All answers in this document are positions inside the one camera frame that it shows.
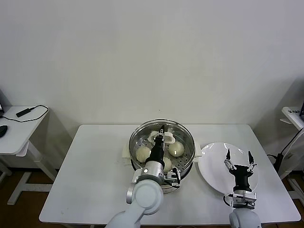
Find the cable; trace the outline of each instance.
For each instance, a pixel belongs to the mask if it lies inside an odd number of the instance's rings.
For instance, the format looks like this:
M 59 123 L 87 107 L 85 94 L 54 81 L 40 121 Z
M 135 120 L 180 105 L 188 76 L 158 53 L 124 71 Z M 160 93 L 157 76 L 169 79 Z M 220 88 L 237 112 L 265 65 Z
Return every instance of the cable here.
M 237 206 L 234 205 L 234 206 L 232 207 L 232 206 L 230 206 L 230 204 L 227 203 L 227 201 L 226 201 L 226 196 L 233 197 L 233 195 L 232 195 L 232 194 L 229 194 L 229 195 L 224 195 L 224 196 L 223 196 L 224 203 L 225 203 L 226 205 L 228 205 L 229 207 L 231 207 L 231 208 L 245 208 L 245 207 L 248 206 L 248 202 L 246 202 L 245 205 L 237 205 Z
M 271 157 L 274 157 L 275 159 L 277 159 L 277 156 L 274 156 L 273 154 L 268 154 L 267 156 L 271 156 Z
M 37 106 L 35 106 L 35 107 L 32 107 L 32 108 L 29 108 L 29 110 L 33 110 L 33 109 L 35 109 L 35 108 L 37 108 L 37 107 L 40 107 L 40 106 L 41 106 L 41 107 L 45 107 L 45 108 L 46 108 L 46 111 L 45 111 L 40 117 L 35 118 L 35 119 L 20 121 L 20 120 L 10 119 L 10 118 L 7 118 L 7 117 L 5 117 L 5 116 L 0 116 L 0 118 L 4 118 L 4 119 L 7 119 L 7 120 L 11 120 L 11 121 L 16 121 L 16 122 L 18 122 L 18 123 L 25 123 L 25 122 L 29 122 L 29 121 L 38 120 L 38 119 L 40 119 L 41 117 L 43 117 L 43 115 L 46 114 L 46 113 L 49 111 L 49 108 L 46 107 L 46 106 L 44 106 L 44 105 L 41 105 L 41 104 L 39 104 L 39 105 L 37 105 Z
M 284 154 L 284 157 L 289 153 L 291 147 L 293 146 L 293 144 L 298 140 L 298 138 L 300 138 L 302 136 L 302 134 L 304 133 L 303 131 L 304 128 L 302 128 L 301 130 L 299 130 L 297 132 L 297 134 L 295 134 L 295 136 L 292 138 L 292 140 L 287 144 L 287 146 L 282 150 L 281 154 L 283 154 L 283 151 L 288 147 L 288 145 L 293 142 L 290 147 L 288 148 L 287 152 Z
M 301 130 L 299 130 L 295 136 L 291 139 L 291 141 L 284 147 L 284 149 L 277 154 L 277 156 L 274 156 L 272 154 L 268 154 L 267 156 L 272 156 L 275 158 L 275 163 L 274 163 L 274 168 L 276 172 L 279 172 L 279 169 L 281 167 L 282 161 L 283 159 L 286 157 L 286 155 L 290 152 L 290 149 L 292 148 L 293 144 L 298 140 L 298 138 L 300 138 L 302 136 L 302 134 L 304 134 L 303 131 L 304 128 L 302 128 Z
M 223 200 L 226 203 L 226 205 L 230 206 L 230 204 L 227 203 L 226 199 L 225 199 L 225 195 L 223 196 Z
M 172 184 L 171 184 L 170 182 L 166 181 L 166 180 L 164 180 L 164 182 L 165 182 L 166 184 L 170 185 L 171 187 L 174 187 L 174 188 L 176 188 L 176 189 L 179 188 L 179 186 L 172 186 Z

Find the computer mouse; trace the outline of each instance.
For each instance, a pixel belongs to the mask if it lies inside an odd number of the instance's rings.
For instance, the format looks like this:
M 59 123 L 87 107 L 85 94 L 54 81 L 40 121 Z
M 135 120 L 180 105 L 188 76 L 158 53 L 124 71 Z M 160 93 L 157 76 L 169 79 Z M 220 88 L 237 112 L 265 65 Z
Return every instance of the computer mouse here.
M 0 138 L 5 135 L 7 130 L 8 130 L 7 125 L 0 126 Z

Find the black cable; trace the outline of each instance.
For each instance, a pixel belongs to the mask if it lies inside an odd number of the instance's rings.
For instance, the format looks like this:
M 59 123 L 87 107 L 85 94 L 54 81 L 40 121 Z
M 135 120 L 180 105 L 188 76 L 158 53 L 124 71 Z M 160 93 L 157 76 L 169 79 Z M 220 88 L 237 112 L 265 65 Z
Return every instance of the black cable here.
M 20 120 L 15 120 L 15 119 L 9 119 L 9 118 L 7 118 L 7 117 L 5 117 L 5 116 L 0 116 L 0 118 L 4 118 L 4 119 L 7 119 L 7 120 L 11 120 L 11 121 L 16 121 L 16 122 L 18 122 L 18 123 L 25 123 L 25 122 L 29 122 L 29 121 L 38 120 L 38 119 L 40 119 L 41 117 L 43 117 L 43 115 L 46 114 L 46 113 L 49 111 L 48 107 L 46 107 L 46 106 L 44 106 L 44 105 L 41 105 L 41 104 L 39 104 L 39 105 L 37 105 L 37 106 L 35 106 L 35 107 L 30 108 L 30 110 L 33 110 L 33 109 L 35 109 L 35 108 L 37 108 L 37 107 L 40 107 L 40 106 L 41 106 L 41 107 L 45 107 L 45 108 L 46 108 L 46 111 L 45 111 L 40 117 L 35 118 L 35 119 L 20 121 Z
M 166 184 L 170 185 L 171 187 L 174 187 L 174 188 L 176 188 L 176 189 L 179 188 L 179 186 L 172 186 L 172 184 L 171 184 L 170 182 L 166 181 L 166 180 L 164 180 L 164 182 L 165 182 Z
M 268 154 L 267 156 L 271 156 L 271 157 L 274 157 L 275 159 L 277 159 L 277 156 L 274 156 L 273 154 Z
M 295 136 L 292 138 L 292 140 L 286 145 L 286 147 L 284 147 L 284 149 L 280 152 L 280 154 L 283 154 L 283 151 L 289 146 L 289 144 L 295 139 L 295 137 L 303 130 L 303 128 L 301 130 L 299 130 Z
M 177 169 L 176 169 L 176 168 L 173 168 L 172 171 L 173 171 L 173 172 L 175 173 L 175 175 L 176 175 L 177 183 L 180 184 L 181 182 L 180 182 L 180 179 L 179 179 L 179 176 L 178 176 L 178 173 L 177 173 Z
M 225 195 L 223 196 L 223 200 L 226 203 L 226 205 L 230 206 L 230 204 L 227 203 L 226 199 L 225 199 Z
M 227 201 L 226 201 L 226 199 L 225 199 L 225 195 L 223 196 L 223 200 L 224 200 L 224 202 L 225 202 L 226 205 L 230 206 L 230 204 L 228 204 Z M 246 203 L 245 205 L 233 206 L 233 208 L 245 208 L 245 207 L 247 207 L 247 205 L 248 205 L 248 203 Z

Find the floor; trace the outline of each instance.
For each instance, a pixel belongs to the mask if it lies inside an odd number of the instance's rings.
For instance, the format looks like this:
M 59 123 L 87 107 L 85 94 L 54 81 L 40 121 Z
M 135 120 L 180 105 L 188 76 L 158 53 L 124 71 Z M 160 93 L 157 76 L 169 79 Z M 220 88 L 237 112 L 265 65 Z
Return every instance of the floor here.
M 13 171 L 12 176 L 6 177 L 0 184 L 0 227 L 2 228 L 64 228 L 60 224 L 46 224 L 39 221 L 39 214 L 47 199 L 47 192 L 23 192 L 16 205 L 9 206 L 7 201 L 11 193 L 14 191 L 18 181 L 22 177 L 23 171 Z M 304 190 L 304 181 L 299 174 L 292 174 L 290 177 L 297 179 L 302 190 Z M 41 171 L 32 173 L 28 183 L 45 183 L 49 184 L 52 181 Z M 283 180 L 287 190 L 292 190 L 288 181 Z M 304 228 L 304 207 L 298 200 L 294 200 L 302 221 L 296 223 L 284 224 L 266 224 L 264 228 Z M 196 228 L 229 228 L 230 226 L 196 226 Z

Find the table leg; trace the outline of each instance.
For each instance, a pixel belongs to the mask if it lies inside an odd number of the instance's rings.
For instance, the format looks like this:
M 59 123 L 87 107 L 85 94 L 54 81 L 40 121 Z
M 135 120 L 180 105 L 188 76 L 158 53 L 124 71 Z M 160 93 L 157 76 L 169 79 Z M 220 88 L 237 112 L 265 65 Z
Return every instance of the table leg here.
M 11 171 L 1 162 L 0 162 L 0 171 L 2 172 L 0 176 L 0 183 L 3 181 L 5 176 L 10 176 L 12 174 Z
M 299 199 L 302 205 L 304 206 L 304 192 L 302 191 L 299 184 L 296 182 L 295 179 L 288 178 L 287 179 L 291 187 L 294 191 L 289 191 L 289 195 L 292 199 Z
M 36 149 L 36 147 L 29 141 L 28 154 L 33 162 L 52 180 L 54 181 L 58 172 L 52 165 L 44 158 L 44 156 Z
M 27 184 L 30 175 L 31 172 L 25 172 L 23 174 L 18 185 L 9 198 L 8 205 L 15 205 L 21 192 L 23 191 L 49 192 L 51 190 L 52 184 Z

